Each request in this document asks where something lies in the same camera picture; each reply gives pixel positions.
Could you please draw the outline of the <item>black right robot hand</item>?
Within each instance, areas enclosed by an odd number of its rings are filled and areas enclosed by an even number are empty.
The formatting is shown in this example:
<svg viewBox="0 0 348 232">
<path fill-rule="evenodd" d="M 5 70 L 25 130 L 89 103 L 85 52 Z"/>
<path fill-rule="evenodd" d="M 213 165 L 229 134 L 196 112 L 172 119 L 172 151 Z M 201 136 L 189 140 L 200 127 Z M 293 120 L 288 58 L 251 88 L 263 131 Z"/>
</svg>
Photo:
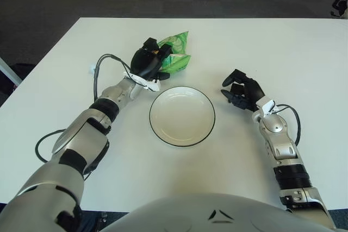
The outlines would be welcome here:
<svg viewBox="0 0 348 232">
<path fill-rule="evenodd" d="M 256 102 L 265 96 L 259 84 L 244 72 L 235 69 L 222 83 L 223 87 L 231 85 L 230 90 L 220 90 L 229 103 L 240 109 L 255 112 Z"/>
</svg>

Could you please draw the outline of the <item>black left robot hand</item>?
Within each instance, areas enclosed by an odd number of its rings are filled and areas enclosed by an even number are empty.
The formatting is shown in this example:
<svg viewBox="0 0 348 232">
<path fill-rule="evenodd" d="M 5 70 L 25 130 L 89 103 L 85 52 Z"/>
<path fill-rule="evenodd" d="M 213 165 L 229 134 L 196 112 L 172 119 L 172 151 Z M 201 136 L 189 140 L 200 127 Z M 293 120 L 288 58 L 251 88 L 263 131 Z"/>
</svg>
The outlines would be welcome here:
<svg viewBox="0 0 348 232">
<path fill-rule="evenodd" d="M 158 46 L 156 39 L 149 37 L 139 48 L 131 61 L 130 73 L 146 81 L 167 80 L 170 74 L 161 72 L 162 62 L 172 54 L 172 47 L 168 44 Z"/>
</svg>

